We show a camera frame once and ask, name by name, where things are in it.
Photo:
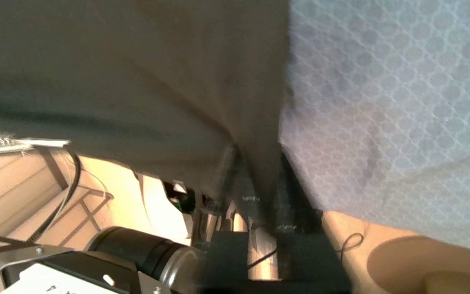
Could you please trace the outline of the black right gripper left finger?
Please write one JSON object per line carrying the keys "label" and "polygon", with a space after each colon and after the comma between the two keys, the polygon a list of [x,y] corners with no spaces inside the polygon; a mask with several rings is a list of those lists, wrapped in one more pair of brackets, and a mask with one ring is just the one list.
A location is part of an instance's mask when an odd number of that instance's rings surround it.
{"label": "black right gripper left finger", "polygon": [[[205,212],[225,221],[234,220],[237,212],[249,226],[259,223],[260,198],[246,159],[236,146],[229,146],[222,153],[207,195],[211,201],[204,204]],[[248,245],[247,232],[235,232],[221,225],[220,231],[212,234],[206,249],[203,281],[247,282]]]}

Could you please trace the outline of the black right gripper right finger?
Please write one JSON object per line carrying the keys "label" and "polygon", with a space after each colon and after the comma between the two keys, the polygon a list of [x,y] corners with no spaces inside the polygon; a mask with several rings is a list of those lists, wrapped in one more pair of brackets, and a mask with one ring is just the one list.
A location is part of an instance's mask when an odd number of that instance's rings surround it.
{"label": "black right gripper right finger", "polygon": [[304,181],[282,152],[276,195],[280,277],[302,282],[349,282],[323,229],[322,216],[322,210],[312,207]]}

